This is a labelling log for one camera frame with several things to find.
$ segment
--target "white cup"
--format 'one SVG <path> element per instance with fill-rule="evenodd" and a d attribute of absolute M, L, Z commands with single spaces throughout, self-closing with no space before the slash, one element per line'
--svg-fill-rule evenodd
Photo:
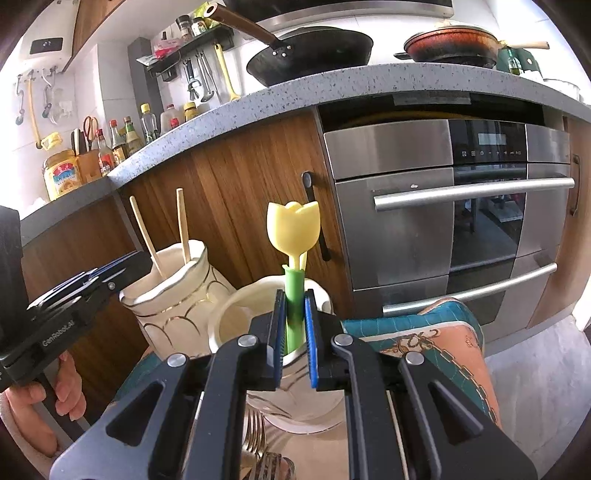
<path fill-rule="evenodd" d="M 224 342 L 248 332 L 254 317 L 271 312 L 279 288 L 285 289 L 283 275 L 265 277 L 241 288 L 217 307 L 209 322 L 212 353 Z M 308 278 L 304 288 L 314 291 L 318 310 L 332 313 L 326 290 Z M 290 433 L 322 432 L 345 420 L 342 391 L 317 392 L 311 388 L 306 344 L 283 357 L 281 384 L 276 391 L 249 391 L 246 400 L 271 424 Z"/>

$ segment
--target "bottle label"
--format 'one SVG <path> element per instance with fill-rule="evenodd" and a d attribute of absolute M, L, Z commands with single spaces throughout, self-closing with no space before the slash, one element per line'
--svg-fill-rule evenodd
<path fill-rule="evenodd" d="M 99 166 L 101 175 L 107 175 L 111 170 L 115 168 L 115 165 L 113 163 L 113 156 L 110 153 L 100 155 Z"/>
<path fill-rule="evenodd" d="M 123 151 L 123 147 L 114 148 L 113 156 L 115 157 L 115 164 L 121 165 L 121 162 L 125 160 L 125 152 Z"/>
<path fill-rule="evenodd" d="M 82 185 L 72 162 L 66 161 L 53 167 L 51 177 L 58 196 Z"/>

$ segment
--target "chopstick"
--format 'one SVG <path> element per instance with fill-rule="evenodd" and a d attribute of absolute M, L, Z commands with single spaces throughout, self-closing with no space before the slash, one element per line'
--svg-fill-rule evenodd
<path fill-rule="evenodd" d="M 142 218 L 142 214 L 139 212 L 138 202 L 135 200 L 135 197 L 132 195 L 129 197 L 129 201 L 131 202 L 131 208 L 134 211 L 135 219 L 138 222 L 139 231 L 142 232 L 142 236 L 144 237 L 144 241 L 146 242 L 146 246 L 148 247 L 148 252 L 152 256 L 152 261 L 154 265 L 156 265 L 156 269 L 163 280 L 166 280 L 166 276 L 164 275 L 164 270 L 162 265 L 160 265 L 160 261 L 158 260 L 158 255 L 156 254 L 156 249 L 154 248 L 154 244 L 148 234 L 148 229 L 145 226 L 144 219 Z"/>
<path fill-rule="evenodd" d="M 183 245 L 183 260 L 185 265 L 191 261 L 189 251 L 189 227 L 187 227 L 187 212 L 184 205 L 183 189 L 177 189 L 178 231 Z"/>

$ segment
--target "oven window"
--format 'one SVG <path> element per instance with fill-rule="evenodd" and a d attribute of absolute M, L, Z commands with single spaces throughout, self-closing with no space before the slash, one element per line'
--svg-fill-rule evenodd
<path fill-rule="evenodd" d="M 454 168 L 454 184 L 524 180 L 526 164 Z M 451 273 L 513 260 L 517 254 L 525 193 L 454 202 Z"/>

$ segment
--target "kitchen counter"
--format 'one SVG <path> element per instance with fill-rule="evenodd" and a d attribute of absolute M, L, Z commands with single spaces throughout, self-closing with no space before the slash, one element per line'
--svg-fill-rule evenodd
<path fill-rule="evenodd" d="M 225 133 L 283 113 L 367 95 L 412 91 L 488 93 L 527 100 L 591 122 L 591 108 L 514 75 L 452 64 L 396 63 L 334 70 L 246 95 L 206 112 L 143 148 L 104 179 L 59 198 L 21 221 L 26 245 L 79 209 L 109 196 L 175 155 Z"/>

